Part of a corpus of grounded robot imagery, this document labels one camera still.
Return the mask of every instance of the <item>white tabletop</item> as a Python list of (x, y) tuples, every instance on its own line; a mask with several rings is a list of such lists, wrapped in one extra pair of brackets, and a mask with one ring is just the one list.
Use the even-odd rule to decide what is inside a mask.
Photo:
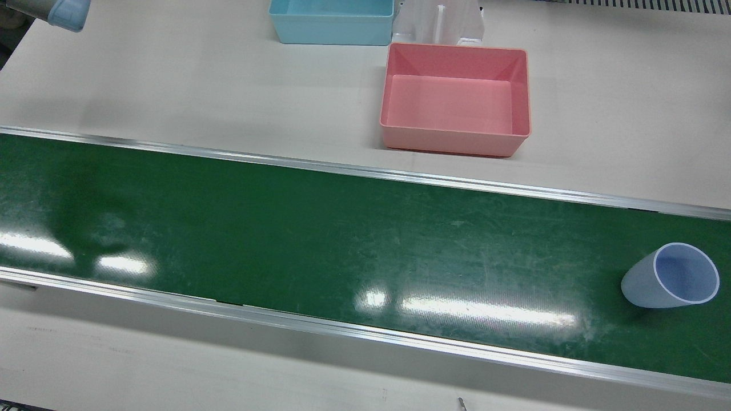
[(731, 208), (731, 20), (484, 1), (486, 45), (529, 54), (533, 134), (509, 159), (394, 151), (387, 48), (283, 45), (268, 1), (95, 0), (31, 27), (0, 124)]
[(58, 411), (728, 411), (728, 400), (0, 283), (0, 398)]

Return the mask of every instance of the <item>pink bin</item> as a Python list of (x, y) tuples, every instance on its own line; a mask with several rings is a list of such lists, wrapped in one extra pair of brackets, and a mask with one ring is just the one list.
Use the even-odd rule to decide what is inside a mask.
[(390, 148), (512, 156), (531, 134), (526, 52), (393, 43), (381, 126)]

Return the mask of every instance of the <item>plastic cup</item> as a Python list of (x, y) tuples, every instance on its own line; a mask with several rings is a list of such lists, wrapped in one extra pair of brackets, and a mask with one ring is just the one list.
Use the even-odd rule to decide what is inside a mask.
[(622, 293), (636, 306), (670, 308), (702, 304), (719, 291), (710, 258), (685, 243), (669, 243), (635, 264), (622, 279)]

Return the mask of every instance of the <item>green conveyor belt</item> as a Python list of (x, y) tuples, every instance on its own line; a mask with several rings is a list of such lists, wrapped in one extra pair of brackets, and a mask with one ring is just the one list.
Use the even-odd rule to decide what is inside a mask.
[[(719, 294), (631, 305), (672, 241)], [(0, 135), (0, 265), (720, 382), (730, 249), (731, 222)]]

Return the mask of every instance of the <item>blue bin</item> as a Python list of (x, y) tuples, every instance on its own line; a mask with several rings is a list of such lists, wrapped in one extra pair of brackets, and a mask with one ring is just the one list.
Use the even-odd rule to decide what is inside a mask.
[(279, 41), (296, 44), (388, 45), (394, 0), (272, 0)]

